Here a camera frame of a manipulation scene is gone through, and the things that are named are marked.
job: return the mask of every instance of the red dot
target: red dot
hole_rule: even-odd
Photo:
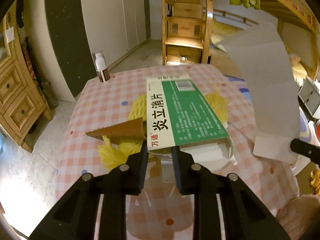
[[[168,226],[172,226],[173,225],[173,220],[171,218],[168,218],[165,222]]]

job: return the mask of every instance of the pink and white checkered tablecloth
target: pink and white checkered tablecloth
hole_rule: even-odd
[[[255,119],[252,105],[212,65],[195,64],[156,66],[111,75],[100,83],[89,80],[71,116],[57,176],[56,199],[59,199],[81,176],[105,174],[98,145],[102,141],[85,132],[127,120],[135,99],[146,93],[146,77],[188,73],[202,93],[215,90],[229,99],[227,131],[234,144],[235,166],[223,175],[237,173],[275,215],[296,194],[298,186],[289,165],[252,155],[255,141]],[[148,164],[143,192],[127,196],[128,239],[192,239],[193,197],[179,195],[174,183],[163,183],[159,162]]]

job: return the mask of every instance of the cabinet leg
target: cabinet leg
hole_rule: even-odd
[[[44,117],[48,120],[51,121],[52,120],[52,115],[51,115],[51,111],[49,108],[46,108],[42,114],[44,115]]]
[[[32,153],[33,148],[31,148],[25,141],[21,144],[22,149],[25,149],[27,152]]]

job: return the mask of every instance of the metal bolt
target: metal bolt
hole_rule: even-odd
[[[128,164],[122,164],[122,165],[119,167],[119,169],[120,169],[121,171],[127,171],[129,168],[130,168],[130,167],[129,167]]]
[[[82,175],[82,179],[84,181],[90,180],[92,178],[92,175],[90,173],[85,173]]]
[[[229,179],[231,179],[232,181],[236,181],[236,180],[239,178],[238,175],[235,174],[235,173],[230,173],[230,174],[228,175],[228,177],[229,177]]]
[[[191,169],[193,171],[199,171],[199,170],[201,170],[201,165],[198,164],[198,163],[194,163],[194,164],[191,165]]]

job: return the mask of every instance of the wooden ladder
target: wooden ladder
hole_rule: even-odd
[[[207,63],[212,16],[212,0],[162,0],[162,64]]]

